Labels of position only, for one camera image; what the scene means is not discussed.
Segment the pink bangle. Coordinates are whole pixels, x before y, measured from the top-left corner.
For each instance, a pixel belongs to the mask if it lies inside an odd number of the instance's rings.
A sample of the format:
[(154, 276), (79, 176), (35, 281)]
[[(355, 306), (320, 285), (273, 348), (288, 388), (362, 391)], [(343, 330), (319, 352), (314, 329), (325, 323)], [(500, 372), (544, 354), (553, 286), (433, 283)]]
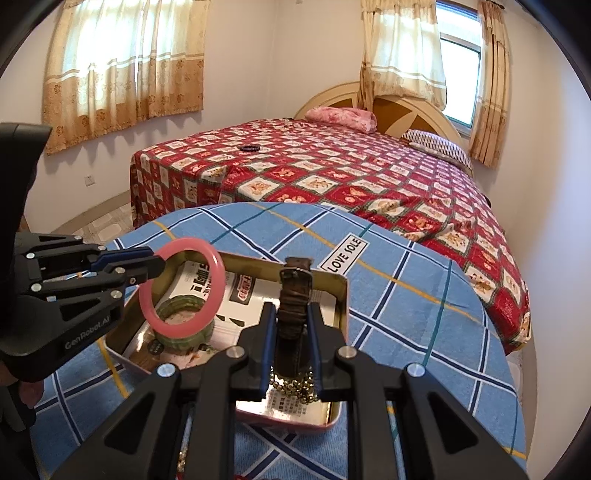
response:
[[(211, 289), (209, 290), (205, 305), (191, 321), (192, 325), (203, 324), (208, 320), (213, 320), (219, 306), (221, 306), (225, 289), (225, 268), (221, 256), (211, 244), (193, 237), (172, 240), (157, 250), (155, 255), (160, 256), (166, 262), (170, 257), (185, 251), (197, 252), (204, 257), (209, 267), (209, 275), (211, 275)], [(157, 330), (161, 333), (171, 332), (172, 328), (160, 320), (156, 314), (152, 301), (152, 284), (153, 281), (149, 280), (140, 285), (137, 290), (140, 310), (153, 331)]]

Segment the green jade bangle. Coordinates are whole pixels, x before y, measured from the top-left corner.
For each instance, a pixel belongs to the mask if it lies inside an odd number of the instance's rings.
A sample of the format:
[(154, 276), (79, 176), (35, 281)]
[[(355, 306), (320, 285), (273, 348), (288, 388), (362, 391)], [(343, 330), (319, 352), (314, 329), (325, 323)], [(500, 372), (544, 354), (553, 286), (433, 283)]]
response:
[(190, 294), (176, 295), (161, 301), (156, 307), (156, 314), (172, 331), (161, 333), (154, 330), (155, 338), (165, 348), (177, 352), (206, 344), (211, 340), (214, 321), (211, 319), (203, 324), (191, 324), (204, 305), (204, 299)]

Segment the pink metal tin box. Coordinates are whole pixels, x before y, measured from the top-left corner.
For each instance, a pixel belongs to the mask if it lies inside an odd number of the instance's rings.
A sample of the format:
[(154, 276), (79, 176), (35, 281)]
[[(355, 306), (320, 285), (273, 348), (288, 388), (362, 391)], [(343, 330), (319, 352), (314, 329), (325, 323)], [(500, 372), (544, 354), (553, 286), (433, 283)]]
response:
[[(140, 309), (138, 293), (125, 302), (121, 323), (106, 335), (106, 350), (129, 371), (149, 375), (159, 364), (172, 363), (180, 369), (204, 364), (208, 359), (238, 343), (242, 330), (259, 323), (263, 304), (280, 305), (279, 263), (221, 253), (225, 266), (225, 291), (221, 306), (201, 344), (182, 350), (162, 345)], [(163, 273), (153, 281), (152, 300), (159, 307), (171, 298), (189, 295), (206, 300), (208, 273), (204, 257), (197, 252), (179, 252), (166, 260)], [(341, 416), (339, 403), (304, 403), (270, 385), (259, 402), (238, 402), (238, 419), (260, 426), (290, 431), (324, 432)]]

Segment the printed paper sheet in tin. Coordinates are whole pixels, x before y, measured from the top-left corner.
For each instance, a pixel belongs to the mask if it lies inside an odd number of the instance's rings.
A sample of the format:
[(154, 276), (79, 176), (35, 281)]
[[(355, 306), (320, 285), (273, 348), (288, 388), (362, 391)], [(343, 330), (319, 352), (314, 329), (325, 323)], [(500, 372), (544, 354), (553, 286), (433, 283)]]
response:
[[(177, 270), (170, 286), (155, 304), (176, 295), (190, 294), (207, 300), (211, 289), (211, 275), (207, 265), (185, 262)], [(280, 283), (248, 275), (228, 272), (225, 274), (225, 290), (221, 306), (214, 317), (211, 340), (185, 352), (164, 347), (154, 335), (148, 322), (144, 322), (124, 351), (131, 363), (147, 372), (161, 363), (172, 363), (180, 369), (206, 363), (221, 350), (236, 343), (243, 329), (259, 323), (263, 304), (280, 305)], [(269, 417), (270, 419), (297, 424), (325, 425), (329, 423), (331, 407), (315, 399), (308, 373), (295, 386), (297, 392), (287, 391), (287, 382), (273, 376), (266, 399), (260, 402), (238, 402), (236, 410), (244, 414)]]

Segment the blue plaid tablecloth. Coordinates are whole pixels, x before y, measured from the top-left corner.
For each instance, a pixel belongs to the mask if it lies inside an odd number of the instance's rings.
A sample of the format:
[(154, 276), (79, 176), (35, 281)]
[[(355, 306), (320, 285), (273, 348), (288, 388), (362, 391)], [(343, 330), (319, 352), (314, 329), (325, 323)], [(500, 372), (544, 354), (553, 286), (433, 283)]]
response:
[[(348, 343), (394, 367), (422, 363), (526, 470), (517, 387), (492, 320), (457, 263), (402, 236), (314, 204), (236, 203), (180, 210), (113, 240), (110, 250), (202, 238), (232, 254), (315, 260), (346, 273)], [(359, 248), (345, 260), (345, 243)], [(99, 341), (45, 380), (32, 428), (47, 479), (140, 379)], [(346, 415), (327, 433), (236, 425), (235, 468), (247, 479), (346, 479)]]

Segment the beige curtain left window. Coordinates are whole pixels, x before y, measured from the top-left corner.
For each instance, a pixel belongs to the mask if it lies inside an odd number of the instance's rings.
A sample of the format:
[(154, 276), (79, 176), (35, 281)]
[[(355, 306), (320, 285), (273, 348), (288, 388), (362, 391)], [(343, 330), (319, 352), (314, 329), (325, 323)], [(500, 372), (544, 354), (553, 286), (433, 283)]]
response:
[(204, 107), (207, 1), (66, 1), (46, 62), (53, 155)]

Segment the beige curtain window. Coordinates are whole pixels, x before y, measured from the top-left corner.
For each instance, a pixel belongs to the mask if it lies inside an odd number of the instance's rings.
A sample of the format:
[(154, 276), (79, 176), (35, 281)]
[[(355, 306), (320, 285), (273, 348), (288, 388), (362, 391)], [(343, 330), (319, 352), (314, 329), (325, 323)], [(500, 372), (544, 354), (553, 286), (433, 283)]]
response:
[(66, 1), (46, 62), (53, 155), (204, 107), (207, 1)]
[(447, 105), (447, 84), (434, 1), (363, 1), (363, 59), (358, 105), (377, 97), (425, 100)]

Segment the red patterned bedspread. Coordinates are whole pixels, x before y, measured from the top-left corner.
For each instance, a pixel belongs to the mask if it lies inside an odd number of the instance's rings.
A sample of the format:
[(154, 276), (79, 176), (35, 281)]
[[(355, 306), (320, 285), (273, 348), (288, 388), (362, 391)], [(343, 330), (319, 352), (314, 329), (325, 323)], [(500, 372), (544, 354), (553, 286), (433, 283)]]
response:
[(406, 140), (260, 119), (139, 150), (129, 176), (136, 225), (240, 201), (338, 207), (456, 261), (507, 352), (531, 338), (528, 287), (486, 196), (470, 175)]

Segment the pink floral pillow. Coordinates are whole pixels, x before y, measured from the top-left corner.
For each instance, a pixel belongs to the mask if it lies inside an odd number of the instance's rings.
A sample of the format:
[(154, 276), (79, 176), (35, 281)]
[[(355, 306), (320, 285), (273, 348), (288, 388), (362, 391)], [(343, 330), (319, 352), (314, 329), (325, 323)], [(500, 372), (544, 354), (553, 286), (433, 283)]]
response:
[(374, 113), (358, 108), (318, 106), (308, 110), (304, 114), (304, 119), (342, 126), (366, 134), (376, 133), (378, 129)]

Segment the purple plaid pillow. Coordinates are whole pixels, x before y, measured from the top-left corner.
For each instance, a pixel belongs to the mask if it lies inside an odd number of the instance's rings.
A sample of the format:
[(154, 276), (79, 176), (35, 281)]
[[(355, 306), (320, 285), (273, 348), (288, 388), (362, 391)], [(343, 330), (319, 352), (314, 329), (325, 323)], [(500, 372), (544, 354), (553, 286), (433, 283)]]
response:
[(455, 165), (470, 176), (474, 173), (472, 160), (464, 149), (444, 137), (423, 130), (410, 129), (402, 135), (402, 139), (411, 145), (418, 146), (421, 151), (429, 155)]

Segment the cream wooden headboard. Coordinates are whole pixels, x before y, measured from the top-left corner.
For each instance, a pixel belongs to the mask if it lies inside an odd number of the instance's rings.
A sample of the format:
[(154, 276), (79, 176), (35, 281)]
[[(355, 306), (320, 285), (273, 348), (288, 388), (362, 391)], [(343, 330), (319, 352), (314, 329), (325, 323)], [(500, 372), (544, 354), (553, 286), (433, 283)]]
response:
[[(342, 83), (315, 95), (294, 114), (303, 119), (305, 113), (315, 107), (357, 108), (359, 82)], [(438, 108), (426, 100), (412, 97), (377, 97), (373, 104), (376, 131), (400, 138), (409, 130), (421, 130), (436, 134), (460, 145), (459, 131)]]

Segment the beige curtain right side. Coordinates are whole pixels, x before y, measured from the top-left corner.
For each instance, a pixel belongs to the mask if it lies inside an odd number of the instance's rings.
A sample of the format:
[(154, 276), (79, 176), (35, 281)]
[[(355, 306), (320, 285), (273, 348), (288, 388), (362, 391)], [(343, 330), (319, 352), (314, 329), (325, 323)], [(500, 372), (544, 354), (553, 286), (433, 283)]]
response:
[(481, 66), (469, 155), (485, 167), (497, 169), (510, 111), (510, 42), (499, 5), (480, 1), (478, 14), (482, 26)]

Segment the beige curtain centre window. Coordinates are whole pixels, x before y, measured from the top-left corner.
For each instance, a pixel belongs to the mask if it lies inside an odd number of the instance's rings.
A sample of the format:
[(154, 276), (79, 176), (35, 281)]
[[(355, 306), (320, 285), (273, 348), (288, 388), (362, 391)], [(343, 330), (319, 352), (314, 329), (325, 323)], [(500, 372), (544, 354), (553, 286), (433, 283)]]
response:
[(434, 1), (363, 1), (363, 59), (358, 105), (377, 97), (425, 100), (447, 105), (447, 84)]

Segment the window with white frame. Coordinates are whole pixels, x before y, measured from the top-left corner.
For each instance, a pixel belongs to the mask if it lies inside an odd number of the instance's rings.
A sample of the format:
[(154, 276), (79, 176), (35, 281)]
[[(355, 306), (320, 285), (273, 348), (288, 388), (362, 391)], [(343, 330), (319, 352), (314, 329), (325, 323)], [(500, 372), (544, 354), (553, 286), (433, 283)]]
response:
[(443, 113), (462, 136), (471, 134), (481, 67), (482, 25), (476, 10), (437, 2), (448, 100)]

